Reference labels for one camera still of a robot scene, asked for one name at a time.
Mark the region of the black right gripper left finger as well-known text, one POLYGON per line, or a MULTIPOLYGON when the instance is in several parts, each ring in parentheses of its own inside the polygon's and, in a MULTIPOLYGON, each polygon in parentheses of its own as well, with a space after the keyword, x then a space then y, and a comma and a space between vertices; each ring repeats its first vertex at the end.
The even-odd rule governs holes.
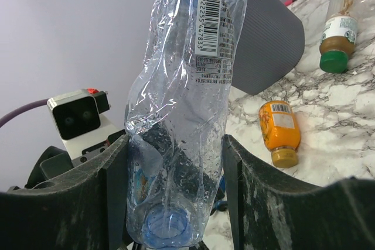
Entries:
POLYGON ((1 249, 119 249, 126 230, 127 135, 34 189, 1 193, 1 249))

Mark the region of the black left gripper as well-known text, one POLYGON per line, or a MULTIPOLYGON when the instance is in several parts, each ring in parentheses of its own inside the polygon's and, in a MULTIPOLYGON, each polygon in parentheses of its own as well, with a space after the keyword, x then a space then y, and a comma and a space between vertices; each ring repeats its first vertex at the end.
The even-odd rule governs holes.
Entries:
POLYGON ((124 130, 117 131, 108 136, 108 138, 96 145, 86 148, 82 151, 82 155, 71 159, 67 151, 49 146, 37 160, 34 165, 27 183, 26 189, 33 189, 38 184, 59 176, 72 168, 91 160, 100 153, 103 153, 112 143, 120 136, 125 135, 124 130))

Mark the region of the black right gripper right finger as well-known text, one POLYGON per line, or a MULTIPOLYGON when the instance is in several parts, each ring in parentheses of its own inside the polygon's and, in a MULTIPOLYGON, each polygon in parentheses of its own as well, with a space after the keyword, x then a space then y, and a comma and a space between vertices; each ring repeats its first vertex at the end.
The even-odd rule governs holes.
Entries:
POLYGON ((223 139, 235 249, 373 249, 374 181, 319 187, 279 171, 223 139))

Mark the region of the small orange juice bottle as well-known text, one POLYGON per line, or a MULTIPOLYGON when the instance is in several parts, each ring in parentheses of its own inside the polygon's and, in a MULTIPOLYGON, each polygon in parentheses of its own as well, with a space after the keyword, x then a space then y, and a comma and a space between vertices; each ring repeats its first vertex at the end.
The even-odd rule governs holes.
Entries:
POLYGON ((258 111, 265 147, 270 151, 272 164, 290 168, 298 164, 297 148, 301 141, 296 117, 284 101, 270 101, 258 111))

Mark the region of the clear crushed bottle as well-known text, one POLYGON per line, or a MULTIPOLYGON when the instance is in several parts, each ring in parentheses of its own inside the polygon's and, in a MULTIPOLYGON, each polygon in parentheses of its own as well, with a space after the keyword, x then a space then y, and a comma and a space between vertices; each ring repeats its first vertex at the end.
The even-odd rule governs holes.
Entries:
POLYGON ((151 249, 200 242, 222 171, 222 141, 247 0, 156 0, 142 71, 125 108, 127 231, 151 249))

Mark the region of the brown bottle green cap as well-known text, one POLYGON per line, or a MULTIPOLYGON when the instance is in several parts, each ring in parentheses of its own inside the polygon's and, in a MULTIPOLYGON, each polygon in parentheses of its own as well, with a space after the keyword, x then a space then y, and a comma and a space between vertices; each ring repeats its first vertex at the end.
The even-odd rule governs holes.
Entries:
POLYGON ((327 73, 342 73, 356 47, 359 16, 355 0, 329 0, 319 51, 319 66, 327 73))

